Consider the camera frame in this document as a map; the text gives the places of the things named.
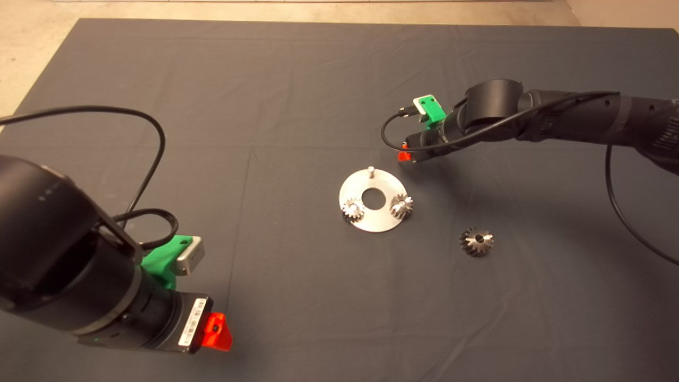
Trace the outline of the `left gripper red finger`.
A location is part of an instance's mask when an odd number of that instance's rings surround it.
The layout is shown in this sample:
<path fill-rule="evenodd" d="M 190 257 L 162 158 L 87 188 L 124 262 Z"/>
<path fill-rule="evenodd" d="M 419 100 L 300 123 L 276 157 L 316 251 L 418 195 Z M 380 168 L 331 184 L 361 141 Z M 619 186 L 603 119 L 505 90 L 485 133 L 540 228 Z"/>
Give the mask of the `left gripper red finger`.
<path fill-rule="evenodd" d="M 219 312 L 211 312 L 204 326 L 202 348 L 228 352 L 232 344 L 233 337 L 228 327 L 227 317 Z"/>

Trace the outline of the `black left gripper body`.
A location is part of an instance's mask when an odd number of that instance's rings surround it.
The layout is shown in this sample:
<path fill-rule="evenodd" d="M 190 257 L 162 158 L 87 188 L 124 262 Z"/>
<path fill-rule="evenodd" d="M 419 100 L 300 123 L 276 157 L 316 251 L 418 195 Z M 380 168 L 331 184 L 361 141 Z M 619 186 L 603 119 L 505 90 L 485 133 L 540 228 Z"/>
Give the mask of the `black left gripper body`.
<path fill-rule="evenodd" d="M 201 349 L 214 301 L 206 293 L 172 291 L 171 295 L 170 320 L 156 339 L 156 350 L 194 354 Z"/>

